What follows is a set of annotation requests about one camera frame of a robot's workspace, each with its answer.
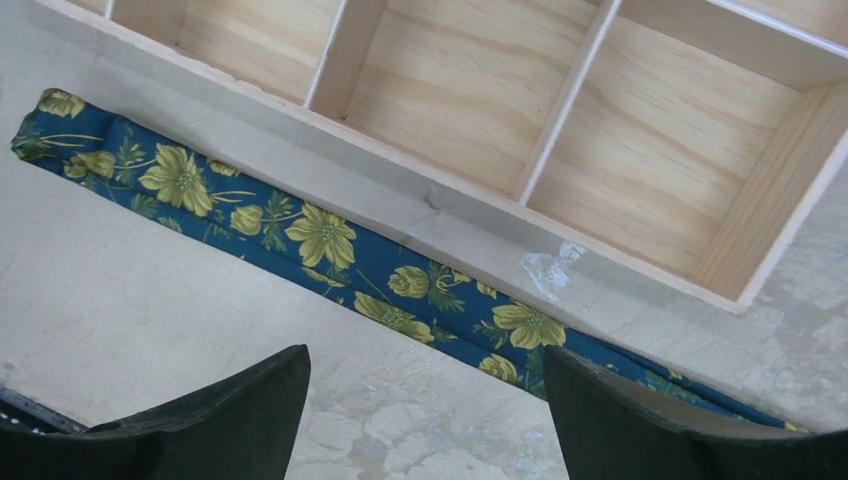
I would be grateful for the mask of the blue floral tie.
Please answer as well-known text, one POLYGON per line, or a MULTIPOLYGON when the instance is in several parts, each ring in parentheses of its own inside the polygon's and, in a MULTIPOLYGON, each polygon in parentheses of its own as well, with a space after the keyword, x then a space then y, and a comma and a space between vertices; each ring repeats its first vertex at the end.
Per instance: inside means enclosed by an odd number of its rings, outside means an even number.
POLYGON ((41 94, 10 148, 22 161, 535 397, 545 397, 543 351, 554 345, 688 404, 789 428, 785 420, 567 327, 451 265, 64 90, 41 94))

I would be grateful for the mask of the wooden compartment tray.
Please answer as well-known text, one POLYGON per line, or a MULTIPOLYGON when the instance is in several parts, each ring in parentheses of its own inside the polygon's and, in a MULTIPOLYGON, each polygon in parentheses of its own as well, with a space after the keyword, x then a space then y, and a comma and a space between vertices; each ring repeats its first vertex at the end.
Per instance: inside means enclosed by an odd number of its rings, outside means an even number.
POLYGON ((52 1, 722 309, 847 156, 843 1, 52 1))

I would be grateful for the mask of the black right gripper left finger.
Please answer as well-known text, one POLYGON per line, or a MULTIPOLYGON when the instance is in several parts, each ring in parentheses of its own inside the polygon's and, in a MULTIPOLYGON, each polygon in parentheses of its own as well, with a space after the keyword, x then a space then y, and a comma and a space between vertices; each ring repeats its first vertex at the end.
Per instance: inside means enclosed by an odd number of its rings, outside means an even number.
POLYGON ((311 374, 306 345, 77 433, 1 428, 4 479, 282 479, 311 374))

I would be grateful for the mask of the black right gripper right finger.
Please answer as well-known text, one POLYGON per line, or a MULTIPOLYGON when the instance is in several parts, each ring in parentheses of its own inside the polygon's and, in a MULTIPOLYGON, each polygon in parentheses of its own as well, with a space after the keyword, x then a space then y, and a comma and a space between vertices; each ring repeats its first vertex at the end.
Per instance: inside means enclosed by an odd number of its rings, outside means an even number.
POLYGON ((847 433, 739 420, 651 390, 560 346, 544 383, 572 479, 844 479, 847 433))

